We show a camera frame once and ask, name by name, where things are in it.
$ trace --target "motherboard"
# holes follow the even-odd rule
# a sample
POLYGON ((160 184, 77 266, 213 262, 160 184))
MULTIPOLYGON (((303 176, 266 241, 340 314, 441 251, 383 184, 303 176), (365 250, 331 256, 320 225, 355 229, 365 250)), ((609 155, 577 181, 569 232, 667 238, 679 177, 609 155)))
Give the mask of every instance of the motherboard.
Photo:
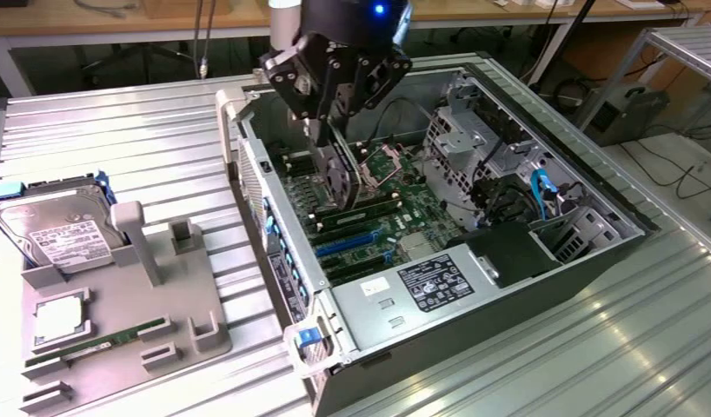
POLYGON ((282 186, 308 240, 333 285, 429 255, 465 230, 459 227, 421 175, 421 156, 400 145, 379 144, 360 162, 364 188, 355 208, 341 212, 325 179, 305 155, 282 186))

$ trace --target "green circuit board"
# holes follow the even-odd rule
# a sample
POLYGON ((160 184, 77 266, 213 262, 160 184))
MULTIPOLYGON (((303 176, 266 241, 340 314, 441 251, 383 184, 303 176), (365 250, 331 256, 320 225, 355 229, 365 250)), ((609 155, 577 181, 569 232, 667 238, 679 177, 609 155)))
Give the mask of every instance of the green circuit board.
POLYGON ((365 161, 369 174, 379 182, 391 174, 392 176, 379 187, 363 182, 359 205, 345 213, 337 212, 333 199, 324 185, 324 178, 320 175, 282 178, 282 185, 315 251, 339 242, 347 242, 353 235, 377 232, 377 238, 372 243, 319 257, 333 285, 352 281, 368 273, 375 273, 373 271, 380 267, 380 269, 391 268, 411 261, 408 255, 399 248, 399 241, 405 236, 421 232, 435 250, 441 250, 449 239, 465 232, 447 211, 440 208, 440 200, 427 184, 419 182, 420 173, 415 169, 408 154, 403 152, 397 157, 401 168, 395 174, 395 164, 385 152, 379 151, 365 161), (385 209, 377 209, 375 205, 368 206, 368 201, 388 198, 395 193, 399 194, 397 201, 388 201, 385 209), (367 208, 357 211, 360 202, 364 202, 367 208), (349 213, 357 213, 352 218, 364 216, 363 211, 369 214, 377 213, 377 215, 364 216, 363 220, 359 219, 352 222, 355 224, 336 228, 335 231, 320 230, 316 226, 317 220, 313 220, 309 215, 316 212, 325 213, 328 210, 337 213, 340 217, 348 216, 349 213), (343 235, 343 237, 327 239, 329 235, 343 235))

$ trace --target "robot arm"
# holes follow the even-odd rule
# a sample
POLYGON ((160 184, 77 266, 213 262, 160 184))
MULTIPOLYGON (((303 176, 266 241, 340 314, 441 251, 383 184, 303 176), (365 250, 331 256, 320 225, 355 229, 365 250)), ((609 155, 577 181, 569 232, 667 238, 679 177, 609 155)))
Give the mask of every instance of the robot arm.
POLYGON ((360 174, 343 135, 349 118, 376 108, 412 68, 400 48, 412 6, 408 0, 270 0, 270 7, 272 46, 285 49, 262 57, 262 69, 307 121, 316 167, 337 205, 351 209, 360 174))

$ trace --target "wooden table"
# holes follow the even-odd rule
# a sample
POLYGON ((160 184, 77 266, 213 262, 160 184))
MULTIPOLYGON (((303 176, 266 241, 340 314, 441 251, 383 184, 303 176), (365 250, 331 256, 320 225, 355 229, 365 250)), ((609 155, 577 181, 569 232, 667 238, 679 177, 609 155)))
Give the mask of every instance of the wooden table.
MULTIPOLYGON (((125 3, 140 0, 125 0, 125 3)), ((266 0, 228 0, 232 11, 213 21, 214 38, 269 35, 266 0)), ((533 73, 537 80, 560 45, 583 0, 557 8, 551 23, 560 24, 547 53, 533 73)), ((687 0, 695 24, 708 10, 700 0, 687 0)), ((509 3, 500 7, 489 0, 413 0, 413 29, 515 26, 541 24, 548 9, 509 3)), ((631 10, 615 0, 597 0, 584 22, 671 19, 669 9, 631 10)), ((193 18, 149 19, 141 9, 126 11, 124 19, 78 8, 72 0, 30 0, 25 8, 0 9, 0 77, 13 96, 30 96, 32 89, 17 68, 10 50, 44 46, 100 43, 166 42, 192 39, 193 18)))

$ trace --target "warning sticker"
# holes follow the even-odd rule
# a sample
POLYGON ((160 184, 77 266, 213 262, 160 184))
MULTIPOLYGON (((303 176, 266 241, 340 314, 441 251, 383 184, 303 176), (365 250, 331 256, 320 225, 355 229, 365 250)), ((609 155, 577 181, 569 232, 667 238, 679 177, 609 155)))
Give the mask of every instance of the warning sticker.
POLYGON ((110 256, 110 247, 94 220, 30 233, 32 240, 57 267, 70 267, 110 256))
POLYGON ((401 269, 399 276, 424 313, 475 292, 447 254, 401 269))

